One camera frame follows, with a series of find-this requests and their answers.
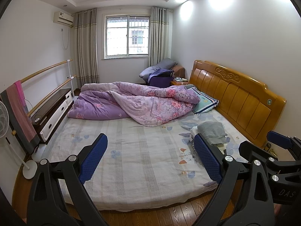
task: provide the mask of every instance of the brown cushion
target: brown cushion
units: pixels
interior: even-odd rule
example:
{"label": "brown cushion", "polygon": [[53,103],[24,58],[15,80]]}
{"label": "brown cushion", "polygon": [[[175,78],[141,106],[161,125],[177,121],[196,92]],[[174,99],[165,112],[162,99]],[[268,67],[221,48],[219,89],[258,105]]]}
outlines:
{"label": "brown cushion", "polygon": [[172,68],[172,70],[174,71],[173,73],[174,77],[185,78],[185,69],[182,66],[176,65]]}

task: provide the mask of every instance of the fan base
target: fan base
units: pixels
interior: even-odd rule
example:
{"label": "fan base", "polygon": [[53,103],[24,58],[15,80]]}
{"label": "fan base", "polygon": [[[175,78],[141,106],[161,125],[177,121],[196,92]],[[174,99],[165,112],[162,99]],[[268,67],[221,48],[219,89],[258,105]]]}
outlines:
{"label": "fan base", "polygon": [[26,165],[29,166],[29,169],[27,169],[25,166],[23,167],[23,176],[26,179],[32,179],[36,174],[38,165],[33,160],[26,162]]}

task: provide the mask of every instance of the floral comforter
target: floral comforter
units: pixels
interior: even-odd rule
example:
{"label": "floral comforter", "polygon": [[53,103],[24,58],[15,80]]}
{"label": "floral comforter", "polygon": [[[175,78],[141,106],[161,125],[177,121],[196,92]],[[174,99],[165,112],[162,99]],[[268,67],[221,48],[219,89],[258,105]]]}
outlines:
{"label": "floral comforter", "polygon": [[113,120],[131,117],[147,126],[158,126],[190,112],[199,102],[184,86],[156,88],[128,82],[85,84],[68,117]]}

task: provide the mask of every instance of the drawer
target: drawer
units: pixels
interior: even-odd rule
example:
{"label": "drawer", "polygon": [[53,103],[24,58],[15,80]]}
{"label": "drawer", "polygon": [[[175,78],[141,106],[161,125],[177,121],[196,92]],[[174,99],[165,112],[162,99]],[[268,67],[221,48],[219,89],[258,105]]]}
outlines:
{"label": "drawer", "polygon": [[71,91],[65,95],[65,98],[66,98],[67,105],[69,106],[72,102]]}
{"label": "drawer", "polygon": [[55,111],[55,113],[51,116],[51,118],[46,123],[46,125],[43,127],[43,129],[40,132],[40,135],[44,142],[47,141],[52,130],[55,128],[55,126],[57,125],[58,121],[63,116],[63,114],[67,110],[67,108],[68,108],[67,101],[64,101],[60,105],[60,107]]}

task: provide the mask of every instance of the wooden floor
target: wooden floor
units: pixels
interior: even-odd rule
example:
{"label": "wooden floor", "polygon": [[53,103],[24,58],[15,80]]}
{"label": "wooden floor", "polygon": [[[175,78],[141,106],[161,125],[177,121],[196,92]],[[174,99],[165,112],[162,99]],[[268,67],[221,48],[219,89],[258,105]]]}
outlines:
{"label": "wooden floor", "polygon": [[[26,218],[27,202],[32,180],[27,180],[19,171],[12,197],[12,206],[21,218]],[[110,226],[191,226],[209,202],[213,191],[191,198],[185,203],[177,203],[157,209],[141,209],[130,212],[100,211]],[[222,219],[232,214],[234,205],[230,201]],[[67,204],[68,212],[80,219],[75,207]]]}

